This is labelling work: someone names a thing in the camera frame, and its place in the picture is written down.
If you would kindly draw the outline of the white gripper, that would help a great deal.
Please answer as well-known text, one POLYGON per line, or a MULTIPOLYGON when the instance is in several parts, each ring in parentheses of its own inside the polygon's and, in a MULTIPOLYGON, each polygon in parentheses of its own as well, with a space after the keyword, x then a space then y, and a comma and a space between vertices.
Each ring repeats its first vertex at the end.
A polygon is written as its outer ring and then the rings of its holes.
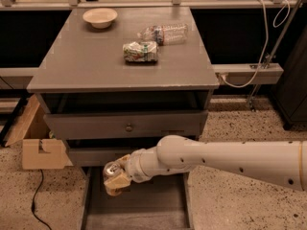
POLYGON ((115 161, 121 168, 125 167, 125 172, 104 175, 104 185, 110 196, 121 194, 130 185, 131 180, 136 183, 143 183, 152 179, 143 172, 141 167, 141 155, 144 152, 144 149, 139 149, 131 155, 126 154, 115 161))

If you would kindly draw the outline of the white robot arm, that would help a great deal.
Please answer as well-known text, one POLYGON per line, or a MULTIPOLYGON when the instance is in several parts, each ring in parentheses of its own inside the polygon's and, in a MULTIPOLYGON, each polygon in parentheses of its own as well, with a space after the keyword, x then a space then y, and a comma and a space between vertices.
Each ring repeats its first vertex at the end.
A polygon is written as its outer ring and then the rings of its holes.
POLYGON ((197 166, 236 173, 304 191, 307 188, 307 142, 203 143, 168 135, 150 149, 139 149, 105 165, 104 185, 117 196, 130 183, 158 175, 188 173, 197 166))

